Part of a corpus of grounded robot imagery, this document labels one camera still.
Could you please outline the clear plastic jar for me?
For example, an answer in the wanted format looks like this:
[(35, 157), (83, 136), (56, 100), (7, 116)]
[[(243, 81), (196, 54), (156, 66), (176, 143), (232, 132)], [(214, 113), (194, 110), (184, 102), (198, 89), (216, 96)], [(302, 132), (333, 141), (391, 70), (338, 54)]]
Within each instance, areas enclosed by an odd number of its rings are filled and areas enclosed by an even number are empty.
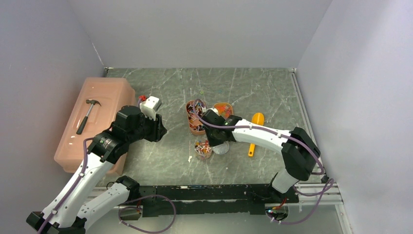
[(194, 150), (197, 154), (199, 159), (208, 159), (212, 155), (212, 147), (209, 145), (209, 141), (207, 139), (204, 140), (196, 140), (194, 143)]

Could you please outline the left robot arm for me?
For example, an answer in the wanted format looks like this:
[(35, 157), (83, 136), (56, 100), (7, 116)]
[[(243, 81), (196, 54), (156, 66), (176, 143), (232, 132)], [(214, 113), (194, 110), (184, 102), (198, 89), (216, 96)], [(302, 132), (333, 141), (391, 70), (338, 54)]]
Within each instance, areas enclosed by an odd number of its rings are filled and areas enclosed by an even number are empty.
[(118, 178), (113, 188), (90, 202), (86, 199), (132, 143), (142, 139), (158, 142), (167, 132), (157, 114), (159, 107), (150, 100), (122, 107), (110, 127), (83, 146), (84, 159), (58, 196), (41, 212), (31, 212), (27, 224), (39, 234), (84, 234), (114, 206), (135, 204), (140, 185), (128, 176)]

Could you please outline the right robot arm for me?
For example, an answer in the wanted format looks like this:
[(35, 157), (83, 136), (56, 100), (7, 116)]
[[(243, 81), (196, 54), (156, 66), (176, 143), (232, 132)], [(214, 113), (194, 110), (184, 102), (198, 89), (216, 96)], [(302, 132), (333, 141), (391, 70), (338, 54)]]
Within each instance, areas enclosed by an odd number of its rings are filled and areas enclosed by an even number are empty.
[(200, 121), (212, 147), (227, 141), (245, 142), (282, 155), (284, 168), (276, 173), (268, 189), (269, 198), (274, 202), (281, 202), (293, 185), (307, 181), (314, 174), (315, 166), (321, 165), (320, 150), (303, 128), (272, 129), (239, 116), (231, 115), (225, 119), (211, 109), (200, 117)]

